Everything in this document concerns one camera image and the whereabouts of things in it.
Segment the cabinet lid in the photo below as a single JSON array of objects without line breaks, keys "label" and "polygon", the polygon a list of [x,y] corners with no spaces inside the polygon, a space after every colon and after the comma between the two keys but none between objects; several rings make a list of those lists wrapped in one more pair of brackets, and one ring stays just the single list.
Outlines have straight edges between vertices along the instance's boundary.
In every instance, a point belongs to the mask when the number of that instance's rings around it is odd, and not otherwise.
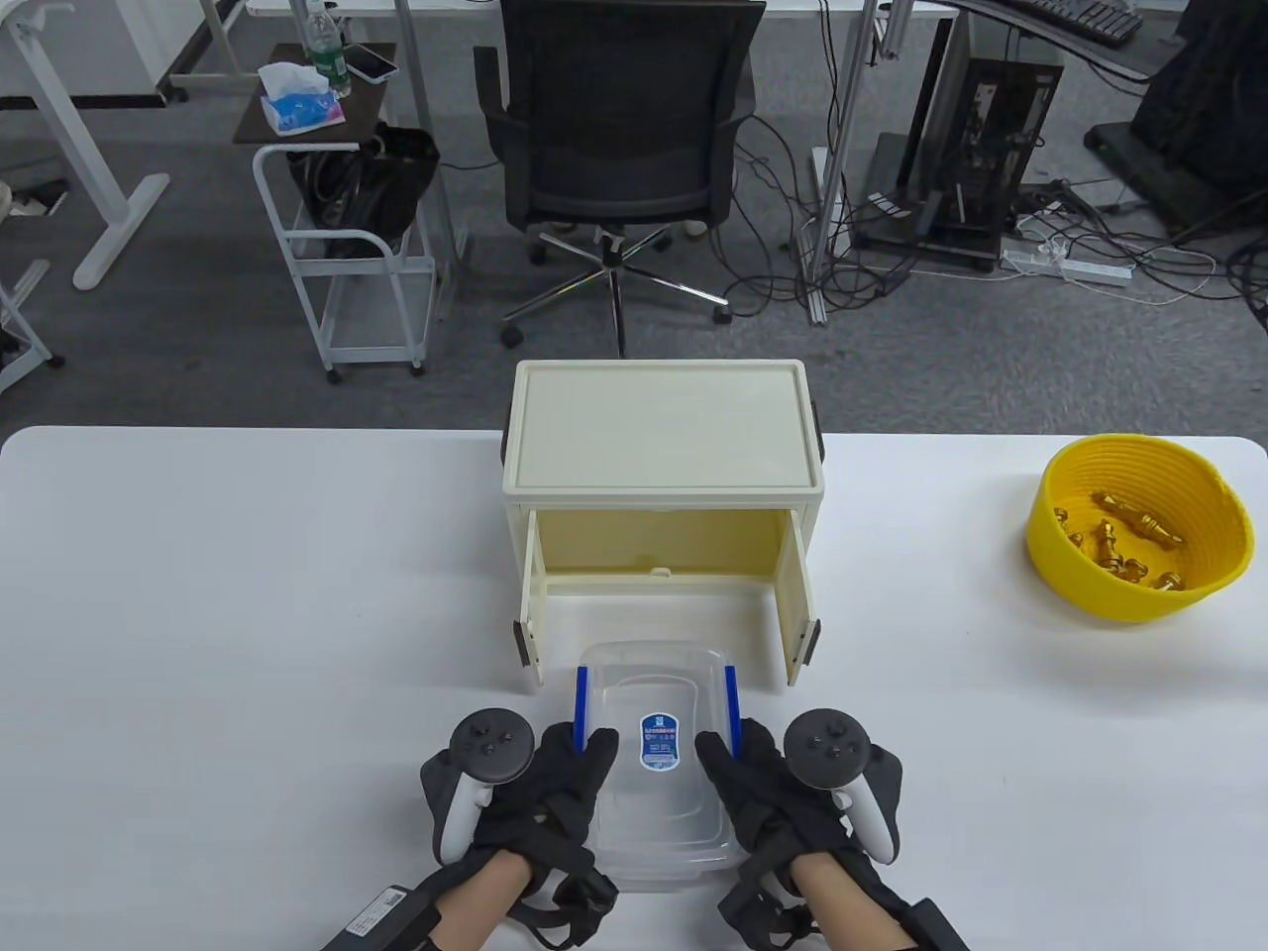
[{"label": "cabinet lid", "polygon": [[823,491],[800,360],[525,360],[505,464],[512,496]]}]

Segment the black bag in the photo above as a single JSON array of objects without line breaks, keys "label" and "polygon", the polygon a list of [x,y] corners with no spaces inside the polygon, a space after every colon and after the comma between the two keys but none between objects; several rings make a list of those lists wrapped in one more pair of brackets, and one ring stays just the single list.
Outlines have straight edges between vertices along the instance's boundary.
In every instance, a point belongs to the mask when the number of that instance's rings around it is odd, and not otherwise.
[{"label": "black bag", "polygon": [[[422,129],[380,122],[355,152],[289,152],[290,176],[316,228],[360,228],[396,247],[413,223],[440,152]],[[368,241],[335,238],[327,257],[378,257]]]}]

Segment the black glove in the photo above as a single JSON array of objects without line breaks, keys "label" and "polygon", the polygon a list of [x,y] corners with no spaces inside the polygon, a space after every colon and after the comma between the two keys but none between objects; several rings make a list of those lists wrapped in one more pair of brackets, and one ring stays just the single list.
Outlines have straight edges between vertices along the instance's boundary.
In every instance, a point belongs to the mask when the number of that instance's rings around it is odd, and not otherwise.
[{"label": "black glove", "polygon": [[[430,889],[439,898],[483,869],[500,850],[515,852],[533,870],[521,899],[539,891],[554,869],[564,872],[564,880],[554,893],[558,909],[529,908],[519,902],[510,917],[525,924],[547,947],[563,948],[587,941],[616,900],[615,886],[595,870],[595,856],[585,844],[595,800],[616,760],[620,741],[616,730],[595,730],[585,752],[578,752],[572,737],[571,723],[549,727],[524,775],[493,787],[493,799],[481,812],[467,855],[443,866],[418,888]],[[456,768],[449,765],[448,749],[422,767],[424,792],[437,823],[445,817],[436,810],[445,804],[432,801],[431,790],[441,784],[427,780],[446,768]],[[540,931],[557,927],[569,927],[569,938],[552,945]]]},{"label": "black glove", "polygon": [[[898,851],[895,814],[903,782],[898,757],[872,743],[872,760],[865,768],[867,784],[885,815]],[[757,720],[744,720],[739,754],[732,756],[716,733],[696,737],[696,756],[718,790],[730,815],[739,844],[749,853],[772,850],[780,884],[800,894],[789,875],[799,855],[828,852],[876,904],[899,918],[909,905],[876,874],[871,860],[853,834],[841,824],[842,812],[825,790],[810,789],[789,770],[770,730]]]}]

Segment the power strip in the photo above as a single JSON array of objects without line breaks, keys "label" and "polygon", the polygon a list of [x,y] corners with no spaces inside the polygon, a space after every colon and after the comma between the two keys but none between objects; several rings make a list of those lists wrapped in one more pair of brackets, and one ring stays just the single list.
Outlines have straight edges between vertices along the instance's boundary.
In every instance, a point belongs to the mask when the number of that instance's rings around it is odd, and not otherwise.
[{"label": "power strip", "polygon": [[1022,274],[1042,274],[1049,278],[1084,280],[1090,284],[1110,284],[1116,288],[1125,288],[1131,284],[1131,268],[1092,264],[1090,261],[1071,261],[1069,257],[1054,261],[1047,257],[1037,257],[1028,251],[1012,250],[1004,251],[1000,255],[1000,260]]}]

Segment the chair base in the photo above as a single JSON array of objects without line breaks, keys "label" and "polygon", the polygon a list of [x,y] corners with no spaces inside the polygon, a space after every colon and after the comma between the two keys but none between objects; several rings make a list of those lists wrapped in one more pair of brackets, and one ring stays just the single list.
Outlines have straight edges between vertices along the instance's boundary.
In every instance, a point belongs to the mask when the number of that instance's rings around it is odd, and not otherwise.
[{"label": "chair base", "polygon": [[625,237],[623,235],[616,235],[610,231],[605,231],[604,228],[596,228],[596,237],[601,249],[601,252],[597,255],[586,251],[585,249],[569,245],[567,241],[562,241],[549,232],[543,232],[540,238],[544,243],[558,247],[560,251],[577,255],[578,257],[583,257],[591,262],[592,268],[579,276],[566,280],[543,294],[538,294],[531,301],[520,304],[508,314],[502,317],[502,321],[508,325],[502,331],[502,345],[510,350],[524,342],[524,332],[515,326],[515,322],[521,317],[526,317],[534,311],[541,309],[547,304],[571,294],[573,290],[578,290],[588,284],[602,281],[607,285],[607,293],[612,303],[612,328],[616,332],[616,354],[624,358],[625,311],[621,304],[621,278],[626,275],[638,278],[639,280],[648,280],[653,284],[659,284],[662,288],[668,288],[670,290],[675,290],[680,294],[687,294],[689,297],[706,301],[714,306],[714,323],[730,323],[732,312],[727,298],[710,294],[705,290],[697,290],[696,288],[680,284],[678,281],[670,280],[668,278],[662,278],[659,274],[643,268],[635,268],[629,262],[634,255],[648,246],[663,247],[666,245],[666,240],[668,238],[668,224],[662,228],[657,228],[650,235],[639,238],[626,249],[623,247],[625,242]]}]

